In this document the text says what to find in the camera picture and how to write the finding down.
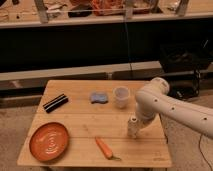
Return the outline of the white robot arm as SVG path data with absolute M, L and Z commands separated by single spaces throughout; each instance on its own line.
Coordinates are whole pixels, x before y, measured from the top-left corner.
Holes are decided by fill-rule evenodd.
M 135 94 L 136 117 L 150 120 L 156 113 L 165 115 L 213 139 L 213 109 L 168 96 L 169 84 L 155 77 Z

